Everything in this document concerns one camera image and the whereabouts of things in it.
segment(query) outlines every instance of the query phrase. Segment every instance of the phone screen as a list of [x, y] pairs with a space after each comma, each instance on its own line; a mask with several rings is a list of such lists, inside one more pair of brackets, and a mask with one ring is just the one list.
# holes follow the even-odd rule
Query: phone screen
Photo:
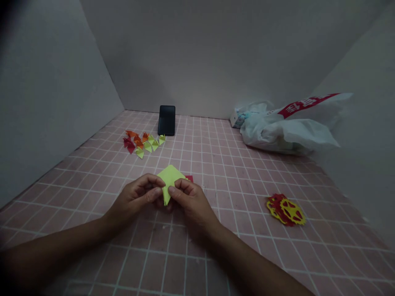
[[176, 127], [176, 107], [160, 106], [158, 134], [165, 136], [174, 136]]

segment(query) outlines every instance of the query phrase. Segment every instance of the pink tile floor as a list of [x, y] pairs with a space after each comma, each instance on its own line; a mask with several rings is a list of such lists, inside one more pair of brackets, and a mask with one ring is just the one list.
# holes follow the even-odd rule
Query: pink tile floor
[[[307, 158], [246, 147], [227, 120], [176, 117], [176, 136], [144, 159], [123, 148], [124, 130], [156, 135], [158, 114], [124, 111], [1, 212], [6, 247], [100, 217], [122, 187], [169, 164], [193, 175], [220, 221], [317, 295], [395, 293], [395, 255], [351, 202]], [[284, 193], [308, 217], [284, 227], [266, 196]], [[182, 213], [148, 208], [91, 252], [46, 294], [237, 295], [186, 232]]]

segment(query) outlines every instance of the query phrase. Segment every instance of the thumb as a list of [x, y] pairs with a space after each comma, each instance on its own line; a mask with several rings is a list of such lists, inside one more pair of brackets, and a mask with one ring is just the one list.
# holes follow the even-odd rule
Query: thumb
[[177, 189], [174, 186], [169, 187], [169, 194], [172, 198], [175, 199], [183, 208], [185, 208], [189, 204], [190, 197], [183, 193], [180, 189]]
[[151, 204], [161, 195], [162, 195], [162, 188], [160, 187], [153, 188], [150, 191], [146, 192], [146, 194], [144, 194], [143, 196], [135, 199], [133, 203], [137, 211], [140, 211], [145, 205]]

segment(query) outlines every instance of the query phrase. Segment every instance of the yellow-green origami piece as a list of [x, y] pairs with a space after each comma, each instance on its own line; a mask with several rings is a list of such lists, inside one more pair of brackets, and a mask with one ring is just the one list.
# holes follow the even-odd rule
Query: yellow-green origami piece
[[177, 181], [180, 178], [185, 179], [185, 176], [181, 174], [181, 172], [176, 169], [174, 166], [169, 165], [167, 168], [165, 168], [163, 171], [161, 171], [158, 174], [158, 177], [160, 177], [166, 184], [165, 187], [163, 187], [163, 201], [164, 205], [167, 206], [169, 204], [170, 200], [170, 194], [169, 194], [169, 186], [174, 186], [174, 182]]
[[152, 145], [154, 141], [155, 141], [155, 139], [153, 138], [153, 136], [149, 135], [148, 142]]
[[144, 150], [142, 150], [139, 146], [137, 146], [136, 154], [137, 154], [138, 157], [140, 157], [141, 159], [143, 159]]
[[152, 150], [155, 151], [158, 147], [159, 147], [158, 141], [157, 141], [157, 140], [154, 140], [153, 143], [152, 143]]
[[162, 145], [165, 141], [166, 141], [166, 136], [160, 135], [159, 136], [159, 146]]
[[148, 141], [144, 142], [144, 148], [145, 148], [145, 150], [148, 150], [149, 152], [152, 152], [151, 144]]

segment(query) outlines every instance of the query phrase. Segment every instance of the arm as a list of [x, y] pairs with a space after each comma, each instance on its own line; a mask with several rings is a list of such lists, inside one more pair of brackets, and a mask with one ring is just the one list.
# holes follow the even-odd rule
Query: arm
[[39, 291], [87, 251], [128, 226], [145, 205], [162, 195], [164, 185], [161, 178], [146, 174], [127, 184], [103, 217], [3, 251], [7, 270], [23, 290]]
[[230, 267], [252, 295], [313, 295], [224, 227], [198, 185], [179, 179], [175, 187], [169, 188], [169, 193], [184, 208], [192, 238], [202, 242], [220, 262]]

